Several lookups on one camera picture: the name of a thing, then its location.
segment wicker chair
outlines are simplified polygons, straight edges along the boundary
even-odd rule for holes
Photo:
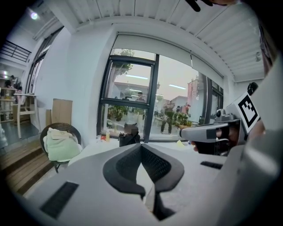
[[[61,131],[67,131],[71,134],[73,134],[74,136],[76,136],[77,140],[78,140],[78,143],[81,144],[81,137],[80,137],[80,133],[79,131],[67,124],[67,123],[61,123],[61,122],[58,122],[58,123],[53,123],[51,125],[48,125],[46,126],[43,131],[41,132],[41,135],[40,135],[40,145],[41,145],[41,148],[43,150],[43,152],[48,156],[48,153],[46,152],[45,148],[44,148],[44,142],[43,142],[43,138],[47,135],[47,131],[49,128],[52,128],[52,129],[57,129],[57,130],[61,130]],[[58,173],[58,168],[61,164],[66,164],[68,163],[69,161],[66,161],[66,162],[58,162],[58,161],[51,161],[53,164],[54,164],[54,168],[56,170],[56,172]]]

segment red banner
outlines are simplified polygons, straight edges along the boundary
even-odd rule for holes
[[[193,86],[192,82],[187,84],[187,104],[189,107],[191,106],[191,101],[192,101],[192,91],[193,91]]]
[[[198,96],[198,80],[192,81],[192,99],[195,99]]]

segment cardboard panel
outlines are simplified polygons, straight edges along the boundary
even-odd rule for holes
[[[64,122],[71,124],[72,105],[72,101],[53,99],[52,123]]]
[[[52,114],[51,110],[47,109],[46,110],[46,126],[52,124]]]

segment roller blind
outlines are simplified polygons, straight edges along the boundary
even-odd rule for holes
[[[153,38],[120,34],[118,35],[113,48],[135,49],[150,53],[156,53],[191,66],[190,53],[177,46]]]
[[[113,48],[141,50],[172,58],[191,66],[213,80],[220,87],[223,87],[223,78],[212,67],[196,56],[191,56],[189,52],[164,41],[136,35],[119,34]]]
[[[204,74],[212,81],[217,83],[220,87],[223,88],[223,78],[208,64],[203,62],[201,59],[197,58],[196,56],[191,56],[193,66],[192,68],[197,70],[198,72]]]

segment black slot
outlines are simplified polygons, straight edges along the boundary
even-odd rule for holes
[[[214,163],[214,162],[207,162],[207,161],[201,162],[200,164],[203,165],[203,166],[208,166],[208,167],[218,169],[218,170],[220,170],[223,166],[223,164]]]
[[[41,210],[53,218],[57,218],[72,197],[79,185],[65,182],[42,206]]]

